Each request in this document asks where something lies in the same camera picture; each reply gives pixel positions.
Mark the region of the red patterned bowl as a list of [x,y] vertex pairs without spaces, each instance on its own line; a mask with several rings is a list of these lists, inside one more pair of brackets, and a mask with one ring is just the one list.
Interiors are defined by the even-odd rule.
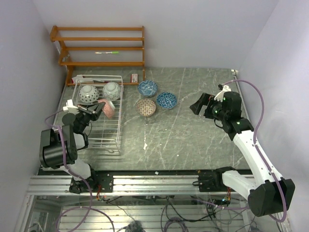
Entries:
[[113,118],[113,116],[115,114],[115,106],[112,103],[112,101],[107,100],[107,99],[100,99],[100,100],[98,100],[98,103],[105,103],[102,111],[104,112],[105,116],[108,119]]

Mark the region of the olive leaf pattern bowl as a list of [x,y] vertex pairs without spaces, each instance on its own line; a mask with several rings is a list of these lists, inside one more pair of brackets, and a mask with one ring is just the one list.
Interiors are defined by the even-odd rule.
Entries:
[[99,99],[99,91],[95,86],[85,85],[79,91],[79,100],[83,103],[94,103]]

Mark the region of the white petal pattern bowl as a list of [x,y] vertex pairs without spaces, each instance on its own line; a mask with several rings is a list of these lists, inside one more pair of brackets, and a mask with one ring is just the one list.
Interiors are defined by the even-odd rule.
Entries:
[[103,97],[110,101],[118,100],[121,97],[121,86],[115,82],[109,82],[103,87]]

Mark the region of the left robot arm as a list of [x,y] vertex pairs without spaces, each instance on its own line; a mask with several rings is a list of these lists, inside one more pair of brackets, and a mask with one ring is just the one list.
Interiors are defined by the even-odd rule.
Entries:
[[74,105],[68,100],[62,111],[62,126],[52,125],[41,132],[39,158],[41,166],[53,170],[63,170],[71,176],[69,192],[101,191],[101,180],[90,164],[78,157],[78,151],[89,146],[85,128],[98,120],[106,103],[91,106]]

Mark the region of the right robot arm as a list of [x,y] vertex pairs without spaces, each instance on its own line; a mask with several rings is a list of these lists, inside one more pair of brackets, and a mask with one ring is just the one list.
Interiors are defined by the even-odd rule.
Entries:
[[203,93],[190,106],[195,115],[206,106],[204,117],[221,122],[220,128],[241,151],[254,176],[254,181],[251,181],[232,167],[224,167],[217,170],[219,176],[213,179],[213,187],[218,191],[228,187],[235,190],[247,200],[249,209],[257,217],[280,212],[285,217],[295,184],[291,179],[285,179],[271,164],[256,139],[254,127],[242,117],[241,105],[239,93],[221,91],[216,96]]

